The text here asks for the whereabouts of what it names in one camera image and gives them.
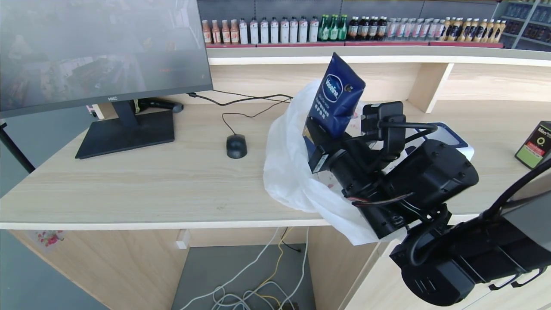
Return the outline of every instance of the floor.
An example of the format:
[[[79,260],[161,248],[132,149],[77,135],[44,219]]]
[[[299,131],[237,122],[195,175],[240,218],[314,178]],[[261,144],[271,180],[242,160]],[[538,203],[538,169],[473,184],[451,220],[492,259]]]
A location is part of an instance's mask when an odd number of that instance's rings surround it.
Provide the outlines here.
[[[29,160],[39,166],[60,148],[84,131],[94,118],[86,108],[57,110],[7,119],[6,132]],[[0,145],[0,196],[23,180],[27,173]],[[304,245],[295,245],[304,249]],[[182,273],[172,310],[179,310],[190,299],[205,294],[232,278],[249,261],[253,261],[262,246],[193,248]],[[285,249],[275,281],[290,293],[301,275],[303,254]],[[242,295],[269,277],[275,267],[279,249],[268,247],[260,260],[231,285],[228,292]],[[304,280],[295,296],[301,310],[315,310],[314,293],[306,261]],[[200,283],[191,279],[203,279]],[[261,291],[282,301],[274,287]],[[106,310],[107,308],[59,274],[52,267],[19,243],[11,234],[0,231],[0,309],[41,310]],[[194,302],[188,309],[211,309],[212,298]],[[252,309],[268,309],[256,297],[250,298]]]

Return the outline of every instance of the blue package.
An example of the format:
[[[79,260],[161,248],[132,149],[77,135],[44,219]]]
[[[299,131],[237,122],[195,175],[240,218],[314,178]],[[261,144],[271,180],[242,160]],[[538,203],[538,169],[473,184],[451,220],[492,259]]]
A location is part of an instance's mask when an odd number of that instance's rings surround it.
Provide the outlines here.
[[[365,82],[337,53],[333,53],[308,117],[316,120],[333,138],[340,138],[364,89]],[[302,135],[310,156],[316,146],[306,126]]]

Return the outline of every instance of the black pole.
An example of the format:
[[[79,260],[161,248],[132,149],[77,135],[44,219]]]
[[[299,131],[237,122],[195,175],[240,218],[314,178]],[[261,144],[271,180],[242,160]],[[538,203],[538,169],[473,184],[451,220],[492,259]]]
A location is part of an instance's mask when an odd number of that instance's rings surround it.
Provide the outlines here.
[[[8,151],[17,159],[17,161],[27,170],[28,173],[31,173],[35,170],[35,167],[25,154],[17,147],[17,145],[13,142],[13,140],[8,136],[8,134],[4,131],[4,128],[7,126],[5,122],[2,122],[0,120],[0,141],[4,143],[4,145],[8,148]]]

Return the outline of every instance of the green bottle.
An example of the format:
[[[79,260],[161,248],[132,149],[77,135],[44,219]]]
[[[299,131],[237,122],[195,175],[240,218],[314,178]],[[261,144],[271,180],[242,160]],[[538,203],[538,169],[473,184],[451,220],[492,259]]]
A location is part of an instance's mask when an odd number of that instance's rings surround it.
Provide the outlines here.
[[[343,14],[341,15],[341,22],[339,24],[339,41],[345,41],[346,35],[348,34],[348,26],[347,26],[347,20],[348,15]]]
[[[329,23],[329,20],[327,19],[329,15],[322,15],[321,16],[321,25],[318,29],[318,38],[320,38],[320,41],[327,41],[329,39],[329,26],[327,25]]]
[[[330,41],[337,41],[337,38],[339,37],[339,16],[336,14],[333,14],[333,18],[331,20],[331,28],[329,30],[329,40]]]

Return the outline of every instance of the plastic bag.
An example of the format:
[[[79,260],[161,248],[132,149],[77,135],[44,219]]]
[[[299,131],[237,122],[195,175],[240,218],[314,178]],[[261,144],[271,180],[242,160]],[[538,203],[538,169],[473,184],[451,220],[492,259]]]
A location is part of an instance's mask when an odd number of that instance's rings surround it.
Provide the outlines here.
[[[320,81],[308,84],[295,96],[285,113],[277,118],[268,132],[264,188],[283,205],[305,212],[318,212],[329,224],[343,233],[353,245],[378,242],[367,220],[341,194],[342,188],[332,173],[312,174],[302,137]],[[354,118],[347,127],[352,136],[359,134],[359,118],[365,104],[358,103]],[[385,237],[392,240],[405,229]]]

